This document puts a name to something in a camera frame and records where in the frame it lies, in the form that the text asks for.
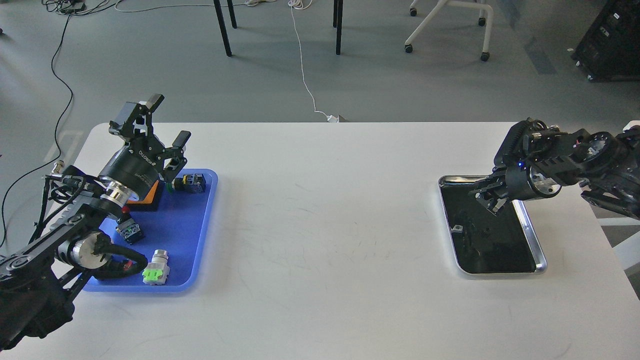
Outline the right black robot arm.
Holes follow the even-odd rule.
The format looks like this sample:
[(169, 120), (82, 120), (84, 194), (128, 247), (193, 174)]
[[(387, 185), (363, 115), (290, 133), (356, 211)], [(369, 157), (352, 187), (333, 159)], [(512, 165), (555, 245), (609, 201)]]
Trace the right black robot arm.
[(565, 132), (527, 118), (507, 132), (494, 167), (470, 191), (492, 214), (512, 201), (549, 199), (579, 184), (594, 207), (639, 219), (639, 123), (619, 134), (585, 129)]

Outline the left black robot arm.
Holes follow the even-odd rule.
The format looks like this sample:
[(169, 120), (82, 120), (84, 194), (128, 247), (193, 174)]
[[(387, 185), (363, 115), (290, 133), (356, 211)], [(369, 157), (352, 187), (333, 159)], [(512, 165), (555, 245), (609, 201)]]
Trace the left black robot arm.
[(109, 132), (124, 144), (96, 176), (56, 164), (45, 175), (43, 200), (60, 200), (41, 215), (29, 243), (1, 261), (1, 349), (23, 337), (45, 338), (70, 322), (74, 299), (90, 278), (123, 278), (147, 266), (141, 253), (113, 244), (100, 225), (117, 220), (131, 198), (144, 199), (158, 181), (183, 169), (189, 131), (164, 146), (153, 132), (153, 112), (164, 96), (126, 102)]

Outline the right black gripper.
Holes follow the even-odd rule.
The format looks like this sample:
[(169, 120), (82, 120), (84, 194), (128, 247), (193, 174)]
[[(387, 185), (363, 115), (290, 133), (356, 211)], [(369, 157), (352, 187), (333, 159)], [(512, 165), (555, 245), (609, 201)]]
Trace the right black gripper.
[(489, 174), (476, 180), (468, 195), (498, 216), (513, 200), (553, 198), (561, 189), (562, 185), (533, 167), (508, 167), (505, 174)]

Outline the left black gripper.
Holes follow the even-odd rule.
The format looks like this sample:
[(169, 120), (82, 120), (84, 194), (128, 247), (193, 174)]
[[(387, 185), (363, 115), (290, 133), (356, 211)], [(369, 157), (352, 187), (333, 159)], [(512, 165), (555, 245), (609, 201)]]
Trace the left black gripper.
[(125, 145), (100, 171), (101, 180), (118, 182), (144, 198), (156, 181), (171, 182), (185, 167), (185, 146), (192, 133), (181, 130), (169, 147), (154, 134), (153, 112), (164, 99), (156, 93), (147, 101), (127, 101), (116, 120), (110, 121), (109, 133)]

